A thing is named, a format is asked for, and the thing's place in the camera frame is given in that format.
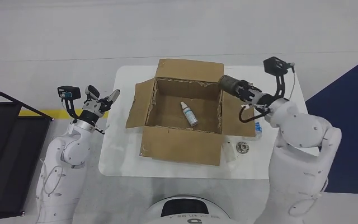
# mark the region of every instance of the black rack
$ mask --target black rack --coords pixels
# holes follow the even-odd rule
[[[23,216],[23,205],[52,117],[10,97],[0,102],[0,218]],[[39,116],[20,116],[21,108]]]

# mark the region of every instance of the open cardboard box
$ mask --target open cardboard box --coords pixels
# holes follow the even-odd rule
[[[221,63],[160,59],[156,76],[135,85],[126,128],[143,128],[140,155],[160,160],[220,165],[223,135],[255,136],[254,122],[241,123],[240,99],[218,87]],[[194,127],[180,102],[195,114]],[[244,112],[244,119],[253,109]]]

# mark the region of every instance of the white table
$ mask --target white table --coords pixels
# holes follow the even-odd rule
[[[107,124],[110,124],[103,139],[98,168],[106,176],[145,176],[159,178],[221,178],[221,179],[268,179],[268,167],[272,148],[277,134],[264,120],[260,121],[263,135],[259,141],[249,142],[250,150],[245,155],[238,154],[234,148],[241,137],[226,136],[225,149],[232,149],[237,159],[227,162],[222,150],[220,166],[194,165],[155,160],[139,156],[143,128],[126,129],[125,123],[131,108],[135,84],[153,78],[157,66],[123,66],[118,69],[114,89],[121,94],[110,110]],[[262,92],[274,94],[274,76],[264,72],[263,67],[225,66],[225,74],[240,80],[252,82]],[[293,86],[293,74],[285,75],[288,97]],[[291,98],[299,110],[307,113],[300,84],[296,84]],[[317,148],[304,150],[319,154]]]

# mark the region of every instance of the spray bottle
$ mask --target spray bottle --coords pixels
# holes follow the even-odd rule
[[[197,119],[194,115],[194,113],[191,111],[190,107],[188,107],[184,102],[180,102],[181,107],[183,108],[183,113],[186,117],[186,119],[188,120],[190,126],[195,126],[197,125]]]

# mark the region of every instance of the gray floor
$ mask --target gray floor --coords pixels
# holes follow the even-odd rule
[[[125,65],[156,65],[167,57],[256,66],[276,55],[296,63],[308,99],[357,65],[357,6],[354,0],[3,0],[0,90],[39,109],[58,109],[58,86],[95,85],[107,94]],[[51,124],[46,146],[67,123]],[[210,199],[242,223],[252,223],[263,210],[267,180],[103,176],[102,140],[99,134],[91,140],[74,223],[137,224],[153,202],[176,194]],[[1,224],[35,222],[36,182],[26,216]],[[357,195],[325,193],[306,223],[357,223],[357,206]]]

